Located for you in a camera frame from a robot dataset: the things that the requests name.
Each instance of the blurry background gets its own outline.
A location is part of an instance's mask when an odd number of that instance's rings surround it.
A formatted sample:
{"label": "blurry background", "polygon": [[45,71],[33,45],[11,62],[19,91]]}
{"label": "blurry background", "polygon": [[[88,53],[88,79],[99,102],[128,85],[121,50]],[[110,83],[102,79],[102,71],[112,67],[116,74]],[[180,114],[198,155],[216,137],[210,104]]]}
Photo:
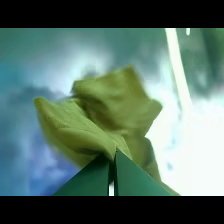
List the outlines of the blurry background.
{"label": "blurry background", "polygon": [[133,64],[163,104],[147,137],[163,181],[224,195],[224,29],[177,28],[193,102],[184,119],[164,28],[0,29],[0,195],[51,195],[79,169],[45,143],[35,96],[59,99],[87,72]]}

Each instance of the cloth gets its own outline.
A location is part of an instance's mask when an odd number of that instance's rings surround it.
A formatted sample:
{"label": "cloth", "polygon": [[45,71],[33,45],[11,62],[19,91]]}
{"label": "cloth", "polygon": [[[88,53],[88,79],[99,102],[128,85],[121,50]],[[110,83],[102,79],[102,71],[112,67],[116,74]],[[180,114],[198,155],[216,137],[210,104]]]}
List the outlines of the cloth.
{"label": "cloth", "polygon": [[102,77],[75,81],[75,98],[34,100],[47,141],[78,166],[100,153],[111,161],[116,150],[161,181],[150,141],[145,139],[161,104],[145,93],[135,70],[128,66]]}

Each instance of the dark green triangular object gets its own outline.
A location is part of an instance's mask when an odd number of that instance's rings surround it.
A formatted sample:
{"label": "dark green triangular object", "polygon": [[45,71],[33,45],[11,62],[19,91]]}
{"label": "dark green triangular object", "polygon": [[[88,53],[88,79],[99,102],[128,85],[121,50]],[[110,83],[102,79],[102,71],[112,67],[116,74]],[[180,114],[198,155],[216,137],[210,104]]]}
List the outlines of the dark green triangular object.
{"label": "dark green triangular object", "polygon": [[109,160],[100,155],[53,196],[108,196]]}
{"label": "dark green triangular object", "polygon": [[114,168],[115,196],[172,196],[119,150]]}

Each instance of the crumpled fabric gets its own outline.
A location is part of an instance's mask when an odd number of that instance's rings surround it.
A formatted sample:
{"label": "crumpled fabric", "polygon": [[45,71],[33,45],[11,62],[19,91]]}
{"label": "crumpled fabric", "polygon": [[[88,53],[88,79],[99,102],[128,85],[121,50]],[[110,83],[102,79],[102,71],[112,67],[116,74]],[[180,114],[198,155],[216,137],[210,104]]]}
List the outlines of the crumpled fabric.
{"label": "crumpled fabric", "polygon": [[145,93],[132,66],[75,81],[74,98],[34,104],[46,140],[81,168],[100,153],[116,150],[161,181],[150,141],[144,137],[161,104]]}

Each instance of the yellow cloth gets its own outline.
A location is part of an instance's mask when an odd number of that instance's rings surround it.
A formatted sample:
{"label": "yellow cloth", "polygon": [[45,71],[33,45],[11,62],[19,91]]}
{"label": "yellow cloth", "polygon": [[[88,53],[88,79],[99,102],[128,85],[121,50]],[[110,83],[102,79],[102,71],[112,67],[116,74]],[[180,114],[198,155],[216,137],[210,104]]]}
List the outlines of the yellow cloth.
{"label": "yellow cloth", "polygon": [[156,160],[150,160],[153,149],[144,136],[162,106],[146,95],[135,70],[128,66],[79,80],[72,91],[75,98],[60,102],[34,100],[48,142],[80,167],[99,153],[113,161],[119,149],[160,181]]}

